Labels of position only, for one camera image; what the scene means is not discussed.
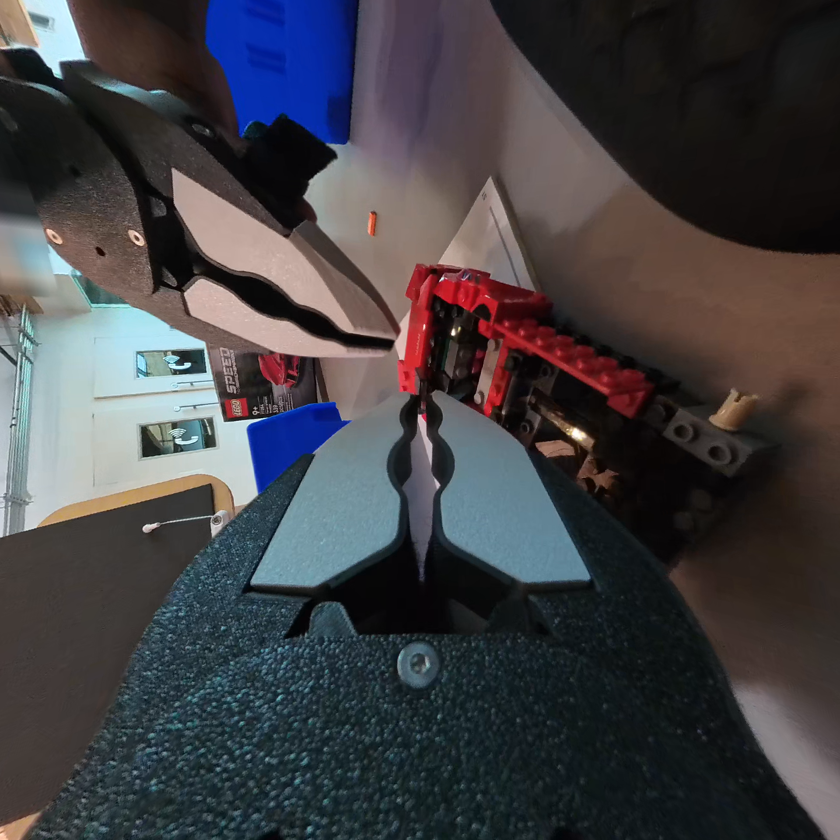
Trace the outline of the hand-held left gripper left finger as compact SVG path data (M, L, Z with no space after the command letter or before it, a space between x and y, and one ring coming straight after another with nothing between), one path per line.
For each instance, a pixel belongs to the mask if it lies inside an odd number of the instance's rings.
M404 486L417 396L398 393L315 453L250 579L258 592L315 595L395 562L417 572Z

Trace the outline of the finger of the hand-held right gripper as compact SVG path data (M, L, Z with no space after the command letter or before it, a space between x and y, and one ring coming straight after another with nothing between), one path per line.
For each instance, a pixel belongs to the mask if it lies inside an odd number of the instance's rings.
M191 317L277 353L320 359L365 358L391 352L394 341L341 334L322 337L288 318L275 318L250 307L231 290L198 277L184 293Z
M320 226L306 220L284 235L182 172L171 174L175 210L204 257L268 281L345 333L397 337L398 322L378 290Z

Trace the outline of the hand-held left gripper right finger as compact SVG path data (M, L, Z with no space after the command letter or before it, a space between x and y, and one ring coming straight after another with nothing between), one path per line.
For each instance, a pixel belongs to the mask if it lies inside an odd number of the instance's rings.
M589 585L590 572L525 447L444 393L434 394L427 417L439 525L452 550L531 591Z

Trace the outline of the blue plastic bin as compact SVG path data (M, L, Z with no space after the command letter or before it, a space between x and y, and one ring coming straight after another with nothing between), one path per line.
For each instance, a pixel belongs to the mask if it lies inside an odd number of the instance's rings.
M248 425L246 433L257 493L303 455L314 454L350 421L334 402L311 403Z
M243 133L284 114L327 144L350 140L357 1L211 1L206 45Z

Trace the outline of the red and black lego car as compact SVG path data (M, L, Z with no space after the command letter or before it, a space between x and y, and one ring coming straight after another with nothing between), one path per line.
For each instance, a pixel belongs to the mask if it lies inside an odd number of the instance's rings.
M568 325L542 293L488 272L415 266L403 392L466 404L554 462L667 568L777 445L748 430L755 394L703 404L675 379Z

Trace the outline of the lego instruction booklet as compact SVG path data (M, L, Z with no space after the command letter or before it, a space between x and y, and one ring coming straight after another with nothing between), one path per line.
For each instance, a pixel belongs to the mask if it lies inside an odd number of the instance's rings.
M484 270L493 279L508 285L541 291L508 195L495 177L490 177L481 188L457 234L438 261L448 266ZM411 458L412 473L404 491L418 569L420 575L424 575L438 483L432 471L433 447L422 414L417 418Z

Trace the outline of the lego set box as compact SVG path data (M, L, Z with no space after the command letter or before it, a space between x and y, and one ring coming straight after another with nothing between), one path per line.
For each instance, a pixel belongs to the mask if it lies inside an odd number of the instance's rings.
M226 423L272 417L319 402L313 359L224 348L207 353Z

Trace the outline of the person's right hand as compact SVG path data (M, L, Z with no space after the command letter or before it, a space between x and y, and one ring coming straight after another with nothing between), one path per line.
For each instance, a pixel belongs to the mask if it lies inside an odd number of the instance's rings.
M89 60L113 78L183 100L232 141L238 117L206 44L208 1L69 1Z

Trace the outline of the dark door panel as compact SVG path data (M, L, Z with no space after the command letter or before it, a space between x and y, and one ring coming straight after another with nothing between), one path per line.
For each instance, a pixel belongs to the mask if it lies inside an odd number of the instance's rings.
M40 812L102 726L134 649L210 542L211 480L2 537L1 817Z

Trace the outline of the black quilted chair seat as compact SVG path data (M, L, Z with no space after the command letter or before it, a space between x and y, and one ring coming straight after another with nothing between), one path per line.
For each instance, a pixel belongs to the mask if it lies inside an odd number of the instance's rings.
M495 1L648 195L757 249L838 255L838 1Z

